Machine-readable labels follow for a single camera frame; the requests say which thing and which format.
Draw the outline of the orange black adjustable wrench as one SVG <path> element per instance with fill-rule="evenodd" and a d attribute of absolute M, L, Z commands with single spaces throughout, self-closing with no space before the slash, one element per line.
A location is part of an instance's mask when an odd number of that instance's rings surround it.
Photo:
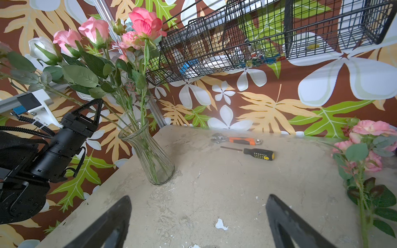
<path fill-rule="evenodd" d="M 263 143 L 261 139 L 255 139 L 249 137 L 228 137 L 220 133 L 216 133 L 212 135 L 210 140 L 216 144 L 230 142 L 235 144 L 251 145 L 251 146 L 261 145 Z"/>

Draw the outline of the black yellow screwdriver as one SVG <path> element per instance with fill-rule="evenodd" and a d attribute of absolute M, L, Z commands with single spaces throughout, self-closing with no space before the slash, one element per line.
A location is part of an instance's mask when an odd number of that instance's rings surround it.
<path fill-rule="evenodd" d="M 259 148 L 237 149 L 237 148 L 224 147 L 224 146 L 221 146 L 221 148 L 234 150 L 234 151 L 240 151 L 240 152 L 243 152 L 245 155 L 249 155 L 249 156 L 251 156 L 253 158 L 256 158 L 256 159 L 262 159 L 262 160 L 267 160 L 267 161 L 273 161 L 275 159 L 274 152 L 270 151 L 270 150 L 259 149 Z"/>

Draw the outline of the pink rose stem left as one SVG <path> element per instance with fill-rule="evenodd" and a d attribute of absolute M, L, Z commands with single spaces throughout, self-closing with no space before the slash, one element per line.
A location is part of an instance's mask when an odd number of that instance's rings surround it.
<path fill-rule="evenodd" d="M 67 56 L 79 58 L 81 55 L 77 43 L 81 44 L 81 39 L 82 37 L 77 31 L 58 31 L 54 35 L 53 43 L 57 44 Z"/>

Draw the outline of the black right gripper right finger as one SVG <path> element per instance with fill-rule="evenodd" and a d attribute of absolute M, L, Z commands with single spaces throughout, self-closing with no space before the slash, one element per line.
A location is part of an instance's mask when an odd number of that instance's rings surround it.
<path fill-rule="evenodd" d="M 266 213 L 276 248 L 335 248 L 279 197 L 271 194 Z"/>

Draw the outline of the clear ribbed glass vase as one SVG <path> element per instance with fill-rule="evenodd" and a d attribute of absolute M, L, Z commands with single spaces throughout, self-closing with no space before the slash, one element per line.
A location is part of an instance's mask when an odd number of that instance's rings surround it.
<path fill-rule="evenodd" d="M 174 175 L 175 164 L 150 135 L 148 120 L 145 124 L 138 122 L 138 127 L 134 133 L 122 130 L 118 137 L 134 148 L 149 182 L 164 185 Z"/>

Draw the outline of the pink rose bunch in vase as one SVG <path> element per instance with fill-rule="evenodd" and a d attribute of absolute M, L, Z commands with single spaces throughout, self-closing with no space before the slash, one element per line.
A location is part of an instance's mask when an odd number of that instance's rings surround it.
<path fill-rule="evenodd" d="M 122 130 L 125 135 L 137 132 L 146 124 L 148 83 L 146 69 L 150 58 L 148 46 L 151 44 L 146 37 L 134 32 L 127 32 L 120 23 L 114 28 L 122 35 L 120 42 L 114 41 L 110 35 L 106 21 L 89 18 L 80 27 L 80 33 L 98 50 L 104 53 L 100 58 L 89 54 L 79 47 L 83 62 L 98 76 L 98 85 L 89 90 L 94 98 L 112 96 L 123 109 Z"/>

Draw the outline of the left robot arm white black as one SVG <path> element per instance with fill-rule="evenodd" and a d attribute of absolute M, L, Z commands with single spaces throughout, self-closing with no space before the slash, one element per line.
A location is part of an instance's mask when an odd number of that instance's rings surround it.
<path fill-rule="evenodd" d="M 78 175 L 83 162 L 68 165 L 85 156 L 83 143 L 99 127 L 102 104 L 94 99 L 66 114 L 56 134 L 1 127 L 1 224 L 30 219 L 44 207 L 51 183 L 66 181 L 67 172 Z"/>

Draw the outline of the white rose stem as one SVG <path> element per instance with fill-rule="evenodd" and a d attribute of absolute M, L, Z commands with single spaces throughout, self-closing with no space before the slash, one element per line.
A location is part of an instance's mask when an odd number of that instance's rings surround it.
<path fill-rule="evenodd" d="M 57 65 L 61 59 L 54 44 L 44 38 L 33 38 L 29 41 L 30 56 L 44 62 L 47 65 Z"/>

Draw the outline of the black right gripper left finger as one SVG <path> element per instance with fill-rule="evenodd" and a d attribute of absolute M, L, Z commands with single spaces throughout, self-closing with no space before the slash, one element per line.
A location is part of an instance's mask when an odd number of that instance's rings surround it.
<path fill-rule="evenodd" d="M 122 248 L 127 237 L 131 212 L 130 197 L 123 196 L 66 247 Z"/>

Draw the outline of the single pink rose stem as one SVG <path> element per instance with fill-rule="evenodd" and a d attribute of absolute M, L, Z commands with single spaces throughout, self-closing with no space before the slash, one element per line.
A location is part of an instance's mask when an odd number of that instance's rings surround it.
<path fill-rule="evenodd" d="M 129 13 L 129 18 L 133 30 L 123 35 L 122 43 L 131 65 L 128 73 L 131 76 L 134 91 L 141 97 L 140 120 L 137 120 L 134 116 L 131 117 L 132 129 L 137 131 L 145 124 L 145 106 L 148 92 L 146 73 L 150 60 L 159 56 L 156 42 L 165 37 L 166 32 L 162 30 L 162 21 L 157 17 L 157 14 L 144 8 L 134 8 Z"/>

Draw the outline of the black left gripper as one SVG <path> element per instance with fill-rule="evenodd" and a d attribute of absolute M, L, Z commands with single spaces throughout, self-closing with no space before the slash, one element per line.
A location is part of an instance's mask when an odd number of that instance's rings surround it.
<path fill-rule="evenodd" d="M 85 151 L 83 143 L 97 131 L 102 105 L 102 99 L 94 99 L 66 114 L 61 121 L 63 128 L 51 139 L 48 149 L 33 162 L 31 173 L 52 183 L 67 180 L 67 171 L 76 176 L 81 166 L 71 169 L 67 166 L 75 155 Z"/>

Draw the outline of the pink rose cluster stem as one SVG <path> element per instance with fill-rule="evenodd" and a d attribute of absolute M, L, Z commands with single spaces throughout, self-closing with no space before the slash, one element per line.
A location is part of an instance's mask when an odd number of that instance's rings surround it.
<path fill-rule="evenodd" d="M 383 170 L 383 159 L 397 154 L 397 129 L 383 121 L 349 118 L 345 141 L 332 145 L 332 158 L 344 180 L 347 197 L 358 206 L 362 246 L 369 247 L 372 227 L 396 238 L 397 197 L 368 173 Z"/>

